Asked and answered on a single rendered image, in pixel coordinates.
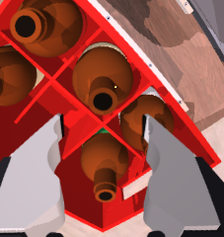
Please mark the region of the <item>red crate with dividers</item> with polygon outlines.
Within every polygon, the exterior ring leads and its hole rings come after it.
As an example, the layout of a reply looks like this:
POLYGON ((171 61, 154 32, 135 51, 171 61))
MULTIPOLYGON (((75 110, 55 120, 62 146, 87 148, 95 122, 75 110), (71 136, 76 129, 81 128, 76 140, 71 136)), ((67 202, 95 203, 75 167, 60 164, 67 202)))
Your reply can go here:
POLYGON ((34 55, 12 36, 10 21, 23 1, 4 0, 1 3, 0 46, 12 45, 45 77, 20 103, 0 106, 0 160, 14 153, 55 115, 64 114, 64 137, 58 142, 61 160, 54 174, 60 181, 67 215, 105 232, 143 211, 147 187, 127 199, 124 199, 123 188, 149 172, 151 167, 146 162, 144 151, 133 148, 123 138, 118 113, 151 85, 172 112, 175 123, 173 136, 194 155, 204 158, 211 168, 221 163, 205 137, 164 84, 88 0, 73 0, 87 17, 87 30, 83 38, 68 52, 56 57, 34 55), (89 45, 98 41, 111 42, 122 49, 133 72, 133 87, 128 98, 112 113, 104 116, 93 113, 83 104, 72 85, 72 72, 76 62, 89 45), (80 164, 82 144, 101 127, 124 144, 129 155, 128 168, 117 181, 116 198, 110 202, 96 200, 94 182, 87 178, 80 164))

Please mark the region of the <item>grey square tray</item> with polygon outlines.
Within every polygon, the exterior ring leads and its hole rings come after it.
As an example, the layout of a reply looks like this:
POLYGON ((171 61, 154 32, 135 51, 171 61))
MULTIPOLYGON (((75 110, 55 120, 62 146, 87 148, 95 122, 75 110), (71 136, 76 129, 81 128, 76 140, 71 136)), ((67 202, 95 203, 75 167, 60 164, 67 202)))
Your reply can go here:
POLYGON ((224 62, 224 0, 187 0, 191 13, 224 62), (222 47, 223 46, 223 47, 222 47))

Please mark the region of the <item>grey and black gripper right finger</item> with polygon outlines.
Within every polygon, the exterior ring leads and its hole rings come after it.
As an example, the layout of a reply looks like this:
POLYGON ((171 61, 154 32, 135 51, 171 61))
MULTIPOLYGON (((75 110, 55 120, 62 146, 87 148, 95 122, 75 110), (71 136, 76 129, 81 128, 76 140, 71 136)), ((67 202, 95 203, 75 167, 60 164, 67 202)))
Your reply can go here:
POLYGON ((150 115, 142 115, 152 169, 143 220, 166 237, 224 237, 224 182, 150 115), (150 135, 151 134, 151 135, 150 135), (150 137, 149 137, 150 136, 150 137))

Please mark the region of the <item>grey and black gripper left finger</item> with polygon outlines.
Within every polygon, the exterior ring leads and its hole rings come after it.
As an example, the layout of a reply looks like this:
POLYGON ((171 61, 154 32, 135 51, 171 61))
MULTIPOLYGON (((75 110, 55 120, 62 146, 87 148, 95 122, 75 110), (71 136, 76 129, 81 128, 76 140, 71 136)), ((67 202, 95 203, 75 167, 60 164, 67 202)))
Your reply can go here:
POLYGON ((0 237, 45 237, 65 222, 58 142, 64 116, 55 115, 0 161, 0 237))

